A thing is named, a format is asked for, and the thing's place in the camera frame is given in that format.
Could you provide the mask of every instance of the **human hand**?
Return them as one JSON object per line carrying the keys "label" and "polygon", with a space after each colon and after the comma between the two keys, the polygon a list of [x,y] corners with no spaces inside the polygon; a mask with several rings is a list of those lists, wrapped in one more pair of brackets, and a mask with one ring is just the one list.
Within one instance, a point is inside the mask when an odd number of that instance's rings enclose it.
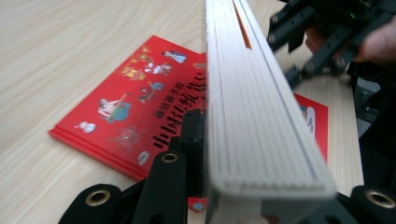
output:
{"label": "human hand", "polygon": [[[305,44],[316,52],[325,42],[325,36],[319,30],[310,28],[306,32]],[[361,43],[354,62],[372,62],[386,68],[396,64],[396,16],[368,34]]]}

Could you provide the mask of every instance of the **screw hole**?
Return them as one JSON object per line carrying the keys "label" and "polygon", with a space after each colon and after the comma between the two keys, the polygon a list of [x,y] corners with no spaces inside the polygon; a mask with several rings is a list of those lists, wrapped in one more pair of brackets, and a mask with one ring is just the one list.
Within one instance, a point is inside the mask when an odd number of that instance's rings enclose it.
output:
{"label": "screw hole", "polygon": [[390,198],[388,195],[383,194],[381,192],[375,191],[375,190],[366,190],[365,191],[366,198],[381,207],[384,208],[395,208],[396,207],[396,202]]}
{"label": "screw hole", "polygon": [[173,153],[167,153],[161,157],[164,162],[174,162],[178,160],[178,155]]}
{"label": "screw hole", "polygon": [[85,199],[85,204],[91,207],[99,206],[108,201],[110,198],[110,191],[106,189],[99,189],[91,192]]}

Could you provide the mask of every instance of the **red book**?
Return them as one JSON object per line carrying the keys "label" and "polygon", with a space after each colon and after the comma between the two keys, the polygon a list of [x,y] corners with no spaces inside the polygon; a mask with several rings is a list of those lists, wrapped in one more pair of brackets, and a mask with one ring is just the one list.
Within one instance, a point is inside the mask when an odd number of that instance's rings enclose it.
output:
{"label": "red book", "polygon": [[[152,36],[49,133],[139,181],[179,136],[182,116],[205,106],[205,54]],[[199,200],[189,200],[199,211]]]}
{"label": "red book", "polygon": [[309,132],[315,136],[323,159],[327,161],[329,108],[301,95],[294,96],[303,112]]}

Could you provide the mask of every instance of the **black mechanical component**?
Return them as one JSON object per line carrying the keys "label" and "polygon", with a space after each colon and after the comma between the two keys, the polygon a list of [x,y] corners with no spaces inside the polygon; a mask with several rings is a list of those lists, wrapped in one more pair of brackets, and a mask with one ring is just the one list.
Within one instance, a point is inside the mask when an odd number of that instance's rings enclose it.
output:
{"label": "black mechanical component", "polygon": [[[300,71],[286,72],[292,88],[315,74],[339,74],[359,51],[363,39],[396,14],[395,0],[293,0],[270,19],[268,44],[276,51],[301,46],[304,32],[316,27],[327,36],[324,45]],[[334,54],[345,48],[342,55]]]}
{"label": "black mechanical component", "polygon": [[204,114],[188,111],[181,135],[159,153],[148,177],[125,191],[98,184],[83,190],[61,224],[186,224],[188,197],[203,197]]}
{"label": "black mechanical component", "polygon": [[[147,179],[125,191],[105,184],[83,190],[60,223],[186,224],[188,197],[205,197],[204,120],[199,109],[187,112],[180,137],[172,138],[169,150],[155,157]],[[350,198],[338,194],[299,224],[390,224],[395,218],[395,195],[361,186]]]}

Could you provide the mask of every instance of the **light wood grain surface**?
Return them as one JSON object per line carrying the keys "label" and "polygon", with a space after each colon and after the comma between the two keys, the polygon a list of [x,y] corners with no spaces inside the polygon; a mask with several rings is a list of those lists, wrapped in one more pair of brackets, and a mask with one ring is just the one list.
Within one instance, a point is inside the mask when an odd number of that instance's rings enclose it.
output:
{"label": "light wood grain surface", "polygon": [[[266,33],[282,4],[249,3]],[[0,2],[0,223],[56,223],[85,188],[134,183],[47,131],[151,35],[204,52],[205,1]],[[309,56],[276,54],[285,70]],[[313,78],[296,91],[329,107],[328,165],[349,194],[362,175],[347,77]],[[189,223],[203,216],[189,212]]]}

